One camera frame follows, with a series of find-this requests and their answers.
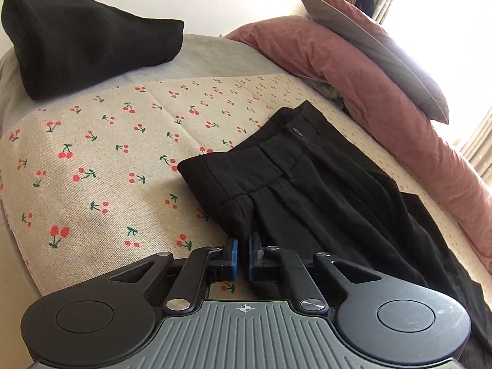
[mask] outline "metal screw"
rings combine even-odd
[[[318,298],[308,298],[301,301],[301,307],[306,311],[319,311],[325,307],[325,303]]]
[[[190,303],[183,298],[175,298],[166,302],[166,307],[172,311],[184,311],[190,307]]]

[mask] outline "red cherry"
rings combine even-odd
[[[60,230],[60,236],[62,236],[64,239],[68,237],[68,233],[70,233],[70,229],[67,227],[64,227],[62,230]]]

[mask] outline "cherry print fabric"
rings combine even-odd
[[[178,163],[230,151],[281,107],[309,100],[402,191],[419,195],[447,244],[490,297],[490,275],[449,213],[352,119],[290,75],[201,77],[115,87],[24,117],[0,140],[0,197],[41,294],[159,251],[222,244]],[[249,299],[242,279],[212,298]]]

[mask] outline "gray bed sheet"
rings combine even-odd
[[[124,73],[71,96],[155,80],[270,73],[286,73],[286,71],[245,44],[219,37],[185,34],[183,47],[171,62]],[[45,101],[31,100],[22,83],[14,49],[11,48],[0,59],[0,135],[7,133],[17,121],[31,111],[67,97],[70,96]]]

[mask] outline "floor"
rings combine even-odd
[[[26,369],[32,364],[20,332],[25,310],[39,298],[0,209],[0,369]]]

